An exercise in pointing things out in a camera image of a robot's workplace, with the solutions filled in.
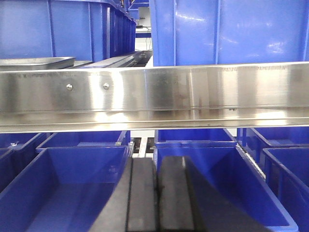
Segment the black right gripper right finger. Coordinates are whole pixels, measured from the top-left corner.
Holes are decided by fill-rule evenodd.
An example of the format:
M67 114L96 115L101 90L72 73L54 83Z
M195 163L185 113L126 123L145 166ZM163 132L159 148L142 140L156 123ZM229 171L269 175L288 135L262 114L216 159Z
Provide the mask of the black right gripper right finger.
M167 156L159 171L162 232L267 232L202 176L189 157Z

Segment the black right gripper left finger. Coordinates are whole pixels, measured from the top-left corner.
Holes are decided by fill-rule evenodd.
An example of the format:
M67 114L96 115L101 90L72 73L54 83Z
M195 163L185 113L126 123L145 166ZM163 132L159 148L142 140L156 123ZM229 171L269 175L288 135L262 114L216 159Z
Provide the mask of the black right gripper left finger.
M129 157L91 232L155 232L156 172L151 158Z

